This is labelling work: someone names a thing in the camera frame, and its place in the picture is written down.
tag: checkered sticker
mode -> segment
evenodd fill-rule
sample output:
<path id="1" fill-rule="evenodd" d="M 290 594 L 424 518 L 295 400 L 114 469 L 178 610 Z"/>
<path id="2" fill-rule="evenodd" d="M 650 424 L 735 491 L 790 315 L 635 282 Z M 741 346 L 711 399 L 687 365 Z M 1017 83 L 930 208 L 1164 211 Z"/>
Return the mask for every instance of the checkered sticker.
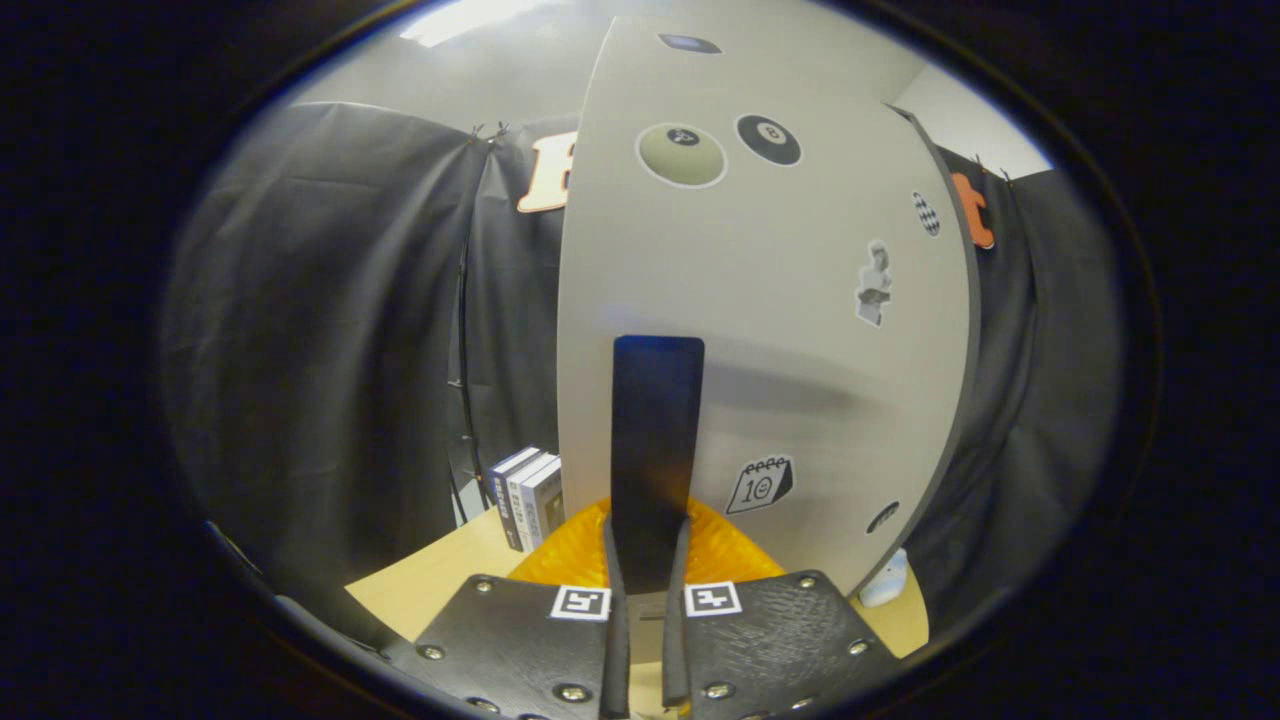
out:
<path id="1" fill-rule="evenodd" d="M 609 588 L 561 585 L 556 605 L 552 606 L 552 618 L 603 623 L 609 619 Z"/>
<path id="2" fill-rule="evenodd" d="M 937 210 L 919 192 L 913 192 L 911 200 L 915 202 L 915 213 L 920 217 L 924 232 L 929 233 L 929 237 L 938 237 L 938 233 L 942 232 L 942 220 L 938 219 Z"/>
<path id="3" fill-rule="evenodd" d="M 733 583 L 708 583 L 705 585 L 685 585 L 685 615 L 704 618 L 707 615 L 733 615 L 742 611 Z"/>

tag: sticker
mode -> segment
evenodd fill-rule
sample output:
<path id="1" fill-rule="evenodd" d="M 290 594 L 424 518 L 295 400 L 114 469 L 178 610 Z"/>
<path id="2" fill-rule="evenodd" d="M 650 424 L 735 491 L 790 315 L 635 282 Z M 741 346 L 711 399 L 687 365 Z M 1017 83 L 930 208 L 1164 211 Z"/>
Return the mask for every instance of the sticker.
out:
<path id="1" fill-rule="evenodd" d="M 568 202 L 568 174 L 573 169 L 577 131 L 540 137 L 534 142 L 534 176 L 529 192 L 516 202 L 521 213 L 557 210 Z"/>
<path id="2" fill-rule="evenodd" d="M 609 588 L 561 585 L 552 606 L 552 618 L 603 623 L 609 619 Z"/>
<path id="3" fill-rule="evenodd" d="M 748 462 L 737 474 L 737 486 L 724 506 L 724 514 L 733 515 L 773 505 L 791 492 L 794 482 L 788 455 L 771 455 Z"/>
<path id="4" fill-rule="evenodd" d="M 883 307 L 890 304 L 888 288 L 893 278 L 888 275 L 888 247 L 883 241 L 867 243 L 870 263 L 858 273 L 858 316 L 872 327 L 881 327 Z"/>
<path id="5" fill-rule="evenodd" d="M 956 186 L 956 195 L 960 196 L 960 205 L 964 206 L 964 218 L 969 223 L 973 243 L 983 250 L 991 250 L 996 246 L 996 236 L 982 224 L 982 213 L 979 211 L 987 209 L 987 199 L 973 188 L 964 173 L 951 173 L 951 183 Z"/>
<path id="6" fill-rule="evenodd" d="M 913 192 L 911 200 L 915 202 L 915 213 L 920 217 L 924 232 L 929 233 L 929 237 L 938 237 L 938 233 L 942 232 L 942 220 L 938 219 L 937 210 L 919 192 Z"/>
<path id="7" fill-rule="evenodd" d="M 733 583 L 708 583 L 705 585 L 685 585 L 685 615 L 705 618 L 708 615 L 733 615 L 742 611 Z"/>
<path id="8" fill-rule="evenodd" d="M 893 502 L 890 502 L 888 506 L 884 507 L 884 510 L 881 510 L 879 515 L 877 515 L 876 519 L 872 520 L 872 524 L 867 525 L 867 534 L 874 533 L 876 528 L 883 525 L 884 520 L 892 518 L 893 514 L 897 512 L 897 506 L 899 502 L 895 500 Z"/>
<path id="9" fill-rule="evenodd" d="M 673 50 L 689 50 L 690 53 L 704 53 L 707 55 L 719 55 L 721 49 L 716 46 L 714 42 L 709 40 L 703 40 L 701 37 L 690 37 L 687 35 L 667 35 L 664 32 L 658 33 L 658 38 L 667 44 L 667 47 Z"/>
<path id="10" fill-rule="evenodd" d="M 742 115 L 737 119 L 737 137 L 751 152 L 774 165 L 800 161 L 800 142 L 791 131 L 764 115 Z"/>
<path id="11" fill-rule="evenodd" d="M 636 158 L 650 176 L 680 188 L 716 184 L 728 172 L 718 140 L 684 123 L 659 123 L 636 137 Z"/>

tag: calendar icon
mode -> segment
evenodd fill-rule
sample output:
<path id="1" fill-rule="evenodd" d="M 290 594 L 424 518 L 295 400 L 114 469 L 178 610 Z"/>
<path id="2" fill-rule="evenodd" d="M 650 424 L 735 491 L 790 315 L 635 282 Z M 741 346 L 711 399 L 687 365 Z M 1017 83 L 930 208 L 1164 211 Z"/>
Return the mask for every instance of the calendar icon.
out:
<path id="1" fill-rule="evenodd" d="M 733 495 L 724 507 L 726 515 L 759 510 L 782 500 L 795 484 L 792 461 L 788 455 L 771 455 L 748 462 L 737 474 Z"/>

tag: white wall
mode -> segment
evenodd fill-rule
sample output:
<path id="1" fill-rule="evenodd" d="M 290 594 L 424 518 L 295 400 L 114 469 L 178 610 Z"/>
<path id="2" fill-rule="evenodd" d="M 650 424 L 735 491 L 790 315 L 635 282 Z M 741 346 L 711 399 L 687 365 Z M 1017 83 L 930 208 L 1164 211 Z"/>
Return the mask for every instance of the white wall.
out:
<path id="1" fill-rule="evenodd" d="M 914 113 L 936 145 L 970 159 L 978 155 L 992 172 L 1019 178 L 1052 168 L 1009 118 L 934 65 L 922 69 L 893 105 Z"/>
<path id="2" fill-rule="evenodd" d="M 399 33 L 408 18 L 324 68 L 292 99 L 379 105 L 470 131 L 581 110 L 588 81 L 614 15 L 705 20 L 771 36 L 803 37 L 805 58 L 778 58 L 804 72 L 838 73 L 893 100 L 924 60 L 863 26 L 804 0 L 558 0 L 486 24 L 434 47 Z"/>

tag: book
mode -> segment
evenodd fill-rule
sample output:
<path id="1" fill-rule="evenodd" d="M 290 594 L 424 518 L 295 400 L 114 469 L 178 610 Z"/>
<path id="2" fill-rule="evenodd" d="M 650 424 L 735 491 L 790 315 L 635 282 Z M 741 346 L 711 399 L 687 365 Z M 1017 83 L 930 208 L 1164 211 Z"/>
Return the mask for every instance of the book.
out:
<path id="1" fill-rule="evenodd" d="M 516 518 L 511 511 L 511 500 L 507 497 L 507 479 L 529 462 L 532 462 L 541 452 L 541 450 L 529 446 L 489 468 L 489 487 L 493 489 L 498 515 L 502 518 L 502 532 L 507 536 L 507 546 L 520 552 L 524 552 L 525 547 L 520 543 L 520 530 L 516 528 Z"/>
<path id="2" fill-rule="evenodd" d="M 556 457 L 521 484 L 521 502 L 529 524 L 531 550 L 564 524 L 564 493 L 561 489 L 561 459 Z"/>
<path id="3" fill-rule="evenodd" d="M 520 487 L 553 459 L 556 459 L 554 455 L 543 452 L 507 478 L 507 500 L 511 502 L 511 516 L 516 521 L 516 533 L 520 536 L 520 546 L 524 548 L 524 552 L 532 552 L 534 546 L 529 537 L 529 519 L 525 516 Z"/>

